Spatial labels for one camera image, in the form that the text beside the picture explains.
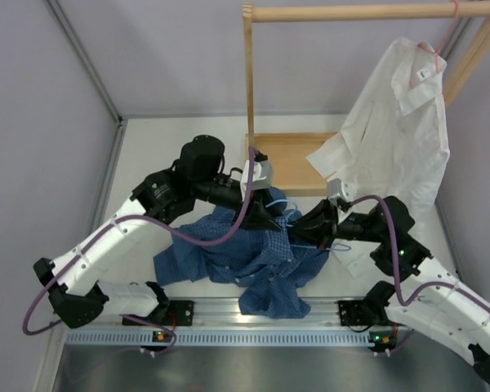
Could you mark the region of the blue checked shirt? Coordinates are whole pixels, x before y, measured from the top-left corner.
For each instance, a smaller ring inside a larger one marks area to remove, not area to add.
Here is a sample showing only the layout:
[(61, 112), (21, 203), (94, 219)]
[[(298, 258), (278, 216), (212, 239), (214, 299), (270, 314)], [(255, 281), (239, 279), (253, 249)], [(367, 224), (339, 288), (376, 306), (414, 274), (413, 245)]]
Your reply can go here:
[(302, 319), (310, 305), (297, 294), (314, 279), (329, 257), (327, 250), (279, 232), (239, 229), (214, 247), (200, 247), (173, 237), (170, 247), (154, 257), (159, 285), (209, 278), (233, 283), (244, 292), (238, 300), (242, 314), (272, 319)]

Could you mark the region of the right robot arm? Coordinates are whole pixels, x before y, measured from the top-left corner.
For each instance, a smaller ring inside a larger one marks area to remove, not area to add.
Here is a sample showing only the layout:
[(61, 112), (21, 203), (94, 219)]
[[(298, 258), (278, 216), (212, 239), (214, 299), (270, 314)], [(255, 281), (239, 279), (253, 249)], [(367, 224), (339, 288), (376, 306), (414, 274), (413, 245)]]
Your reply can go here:
[(395, 196), (373, 196), (368, 213), (352, 212), (364, 202), (322, 200), (288, 227), (291, 237), (319, 249), (336, 240), (374, 243), (370, 257), (388, 281), (363, 298), (373, 324), (397, 323), (450, 349), (490, 385), (490, 303), (450, 273), (409, 231), (415, 221)]

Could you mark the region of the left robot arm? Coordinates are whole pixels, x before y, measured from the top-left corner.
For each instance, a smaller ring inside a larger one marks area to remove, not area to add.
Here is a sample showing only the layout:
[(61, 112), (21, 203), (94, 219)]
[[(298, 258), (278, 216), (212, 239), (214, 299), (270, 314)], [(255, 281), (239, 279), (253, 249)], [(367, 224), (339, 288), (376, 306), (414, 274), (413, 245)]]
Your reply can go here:
[[(274, 169), (268, 156), (249, 147), (239, 180), (225, 174), (224, 166), (223, 142), (214, 136), (195, 136), (169, 168), (148, 175), (86, 239), (62, 256), (37, 261), (33, 270), (43, 289), (24, 317), (24, 333), (31, 333), (30, 316), (44, 296), (60, 322), (72, 329), (111, 315), (121, 316), (128, 325), (164, 323), (170, 301), (157, 283), (111, 283), (102, 278), (156, 228), (201, 247), (221, 245), (239, 229), (279, 231), (280, 214), (269, 205)], [(197, 201), (234, 211), (229, 230), (219, 238), (202, 240), (172, 228), (170, 224), (193, 211)]]

